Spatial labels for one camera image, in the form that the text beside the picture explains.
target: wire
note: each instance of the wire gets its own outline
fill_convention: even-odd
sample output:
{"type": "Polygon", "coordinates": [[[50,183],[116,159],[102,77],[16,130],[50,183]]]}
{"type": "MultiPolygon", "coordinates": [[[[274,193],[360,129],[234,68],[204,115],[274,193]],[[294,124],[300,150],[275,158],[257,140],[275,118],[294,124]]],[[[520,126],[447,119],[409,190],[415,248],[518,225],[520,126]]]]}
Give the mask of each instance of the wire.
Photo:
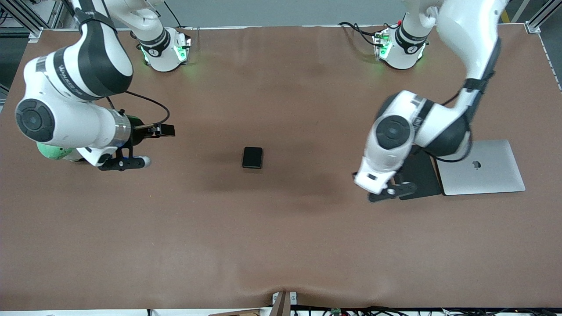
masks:
{"type": "Polygon", "coordinates": [[[359,34],[361,34],[361,36],[363,37],[363,39],[364,39],[367,43],[371,44],[372,46],[383,47],[383,45],[381,45],[381,44],[375,44],[375,43],[371,42],[371,41],[365,36],[365,35],[373,36],[373,35],[374,35],[375,33],[377,33],[377,32],[375,32],[375,33],[369,33],[369,32],[367,32],[367,31],[363,31],[363,30],[361,30],[361,28],[359,27],[359,25],[358,25],[357,23],[355,23],[355,24],[352,25],[352,24],[349,23],[349,22],[341,22],[341,23],[339,23],[338,25],[342,25],[342,26],[343,26],[343,25],[349,25],[349,26],[351,26],[351,28],[352,28],[353,30],[359,32],[359,34]]]}
{"type": "Polygon", "coordinates": [[[441,105],[447,105],[449,103],[451,103],[451,101],[453,101],[454,99],[456,99],[459,96],[460,90],[457,91],[457,93],[455,93],[454,96],[452,96],[449,100],[443,102],[441,105]]]}
{"type": "Polygon", "coordinates": [[[107,102],[109,102],[109,106],[111,106],[111,108],[114,110],[115,106],[113,106],[113,102],[111,102],[111,99],[109,97],[106,97],[107,102]]]}
{"type": "Polygon", "coordinates": [[[530,309],[527,309],[527,308],[516,308],[516,312],[519,312],[519,311],[525,312],[525,313],[528,313],[528,314],[533,314],[534,316],[539,316],[539,315],[540,315],[540,313],[535,312],[535,311],[530,310],[530,309]]]}
{"type": "Polygon", "coordinates": [[[375,35],[375,34],[377,33],[377,32],[369,33],[369,32],[367,32],[367,31],[363,31],[363,30],[361,30],[361,29],[359,28],[359,26],[357,25],[357,23],[351,24],[351,23],[349,23],[349,22],[341,22],[341,23],[338,23],[338,25],[347,25],[347,26],[351,27],[353,30],[356,30],[356,31],[358,31],[358,32],[361,32],[361,33],[363,33],[363,34],[365,34],[365,35],[369,35],[369,36],[373,36],[373,35],[375,35]]]}
{"type": "Polygon", "coordinates": [[[443,162],[459,162],[459,161],[463,161],[466,157],[468,157],[468,155],[470,155],[470,152],[472,151],[472,128],[470,127],[469,123],[468,123],[468,119],[466,118],[466,115],[463,114],[462,118],[464,119],[464,123],[466,124],[466,126],[468,127],[468,147],[466,148],[466,151],[464,152],[463,156],[459,159],[454,159],[454,160],[447,160],[447,159],[443,159],[443,158],[439,158],[437,156],[434,156],[432,154],[430,154],[433,158],[435,158],[436,160],[439,161],[443,161],[443,162]]]}
{"type": "Polygon", "coordinates": [[[175,16],[174,12],[172,11],[172,9],[170,9],[170,6],[166,3],[166,1],[164,1],[164,4],[166,5],[166,8],[168,8],[168,11],[170,11],[170,13],[173,15],[174,19],[176,20],[176,22],[178,23],[178,27],[182,28],[182,24],[179,22],[178,17],[175,16]]]}
{"type": "Polygon", "coordinates": [[[399,25],[396,25],[396,26],[392,27],[391,25],[388,25],[388,23],[384,23],[383,25],[386,26],[386,27],[388,27],[389,29],[393,29],[393,30],[395,30],[395,29],[397,29],[397,28],[400,27],[399,25]]]}
{"type": "Polygon", "coordinates": [[[403,313],[403,312],[400,312],[400,311],[398,311],[398,310],[396,310],[396,309],[394,309],[394,308],[389,308],[389,307],[383,307],[383,306],[372,306],[372,307],[369,307],[369,312],[371,312],[371,311],[373,311],[373,310],[376,310],[376,311],[378,312],[378,313],[376,313],[375,315],[381,314],[381,313],[382,313],[382,314],[389,315],[389,316],[395,316],[395,315],[392,315],[392,314],[391,314],[391,313],[395,313],[395,314],[398,314],[398,315],[400,315],[400,316],[408,316],[407,314],[405,314],[405,313],[403,313]]]}
{"type": "Polygon", "coordinates": [[[9,18],[9,14],[7,11],[4,10],[4,8],[0,8],[0,20],[2,20],[0,22],[0,25],[4,24],[4,22],[6,22],[6,20],[9,18]]]}
{"type": "MultiPolygon", "coordinates": [[[[454,312],[454,314],[450,314],[451,316],[495,316],[499,313],[504,313],[506,311],[510,310],[510,308],[505,308],[502,310],[499,310],[497,312],[491,312],[488,313],[485,310],[481,310],[481,309],[476,309],[474,311],[467,311],[467,310],[462,310],[462,309],[450,309],[450,312],[454,312]]],[[[538,316],[535,312],[530,311],[532,314],[534,314],[534,316],[538,316]]]]}
{"type": "Polygon", "coordinates": [[[141,99],[144,99],[144,100],[147,100],[147,101],[150,101],[150,102],[156,104],[157,106],[160,106],[162,109],[164,109],[166,111],[166,117],[163,120],[158,121],[156,123],[149,124],[149,125],[159,125],[159,124],[164,123],[165,121],[167,121],[170,118],[170,110],[168,110],[168,108],[165,105],[163,105],[162,103],[160,103],[158,101],[155,101],[151,98],[141,96],[140,94],[136,94],[136,93],[131,92],[131,91],[125,91],[125,93],[130,94],[132,96],[136,96],[138,98],[141,98],[141,99]]]}

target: brown table surface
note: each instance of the brown table surface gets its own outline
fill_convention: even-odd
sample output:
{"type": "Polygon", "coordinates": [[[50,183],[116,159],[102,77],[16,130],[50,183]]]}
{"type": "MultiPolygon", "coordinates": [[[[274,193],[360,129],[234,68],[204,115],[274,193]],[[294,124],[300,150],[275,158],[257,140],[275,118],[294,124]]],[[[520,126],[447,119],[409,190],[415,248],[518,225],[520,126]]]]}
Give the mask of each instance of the brown table surface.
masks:
{"type": "Polygon", "coordinates": [[[47,160],[17,129],[23,66],[78,34],[28,45],[0,116],[0,309],[237,308],[281,289],[326,306],[562,306],[562,97],[523,25],[500,26],[473,130],[509,139],[527,190],[378,204],[351,173],[382,101],[409,89],[443,102],[463,82],[435,32],[408,71],[349,29],[190,34],[191,64],[172,73],[120,34],[130,90],[168,105],[177,133],[144,141],[153,165],[123,173],[47,160]],[[264,148],[263,170],[241,168],[244,146],[264,148]]]}

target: laptop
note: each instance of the laptop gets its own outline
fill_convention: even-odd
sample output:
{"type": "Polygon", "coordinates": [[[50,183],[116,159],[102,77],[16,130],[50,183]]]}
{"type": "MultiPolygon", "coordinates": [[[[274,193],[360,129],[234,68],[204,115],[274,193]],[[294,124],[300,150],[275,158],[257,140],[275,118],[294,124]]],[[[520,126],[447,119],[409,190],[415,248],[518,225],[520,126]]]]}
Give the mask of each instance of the laptop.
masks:
{"type": "Polygon", "coordinates": [[[525,191],[507,139],[473,142],[466,159],[459,162],[437,160],[437,170],[445,195],[525,191]]]}

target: floor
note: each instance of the floor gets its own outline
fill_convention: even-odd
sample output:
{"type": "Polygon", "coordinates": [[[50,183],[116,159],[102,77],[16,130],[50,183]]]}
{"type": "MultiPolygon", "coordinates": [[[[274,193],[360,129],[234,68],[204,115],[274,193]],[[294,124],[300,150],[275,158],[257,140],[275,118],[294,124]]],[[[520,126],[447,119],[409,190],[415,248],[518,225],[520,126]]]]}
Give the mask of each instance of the floor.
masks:
{"type": "MultiPolygon", "coordinates": [[[[512,0],[507,9],[513,17],[523,0],[512,0]]],[[[518,22],[528,20],[546,0],[532,0],[518,22]]],[[[287,26],[337,24],[342,21],[358,24],[382,24],[402,18],[404,5],[397,0],[167,0],[179,24],[187,26],[287,26]]],[[[157,7],[166,26],[177,26],[172,13],[165,6],[157,7]]],[[[67,24],[72,19],[64,19],[67,24]]],[[[562,10],[541,26],[541,37],[550,55],[554,71],[562,74],[562,10]]],[[[0,84],[9,88],[26,40],[0,38],[0,84]]]]}

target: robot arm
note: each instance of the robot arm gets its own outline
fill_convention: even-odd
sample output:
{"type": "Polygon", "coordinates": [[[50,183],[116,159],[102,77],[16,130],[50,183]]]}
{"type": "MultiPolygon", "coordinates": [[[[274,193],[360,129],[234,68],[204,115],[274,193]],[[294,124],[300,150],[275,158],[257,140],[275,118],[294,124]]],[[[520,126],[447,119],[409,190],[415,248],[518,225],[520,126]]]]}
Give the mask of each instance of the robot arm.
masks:
{"type": "Polygon", "coordinates": [[[143,125],[138,118],[93,102],[125,92],[133,76],[106,6],[103,0],[73,0],[72,5],[80,40],[26,64],[25,94],[16,106],[18,127],[43,145],[76,148],[97,167],[119,163],[111,158],[115,152],[122,161],[121,148],[129,149],[131,168],[148,166],[147,157],[132,156],[132,146],[154,137],[153,127],[135,129],[143,125]]]}
{"type": "Polygon", "coordinates": [[[375,195],[394,197],[389,181],[411,146],[433,156],[467,150],[470,122],[500,52],[497,21],[507,0],[446,0],[437,18],[441,39],[463,61],[466,80],[453,108],[409,91],[390,96],[377,114],[355,183],[375,195]]]}
{"type": "Polygon", "coordinates": [[[172,71],[187,62],[191,39],[162,26],[150,8],[164,0],[105,0],[114,19],[131,28],[145,59],[157,71],[172,71]]]}

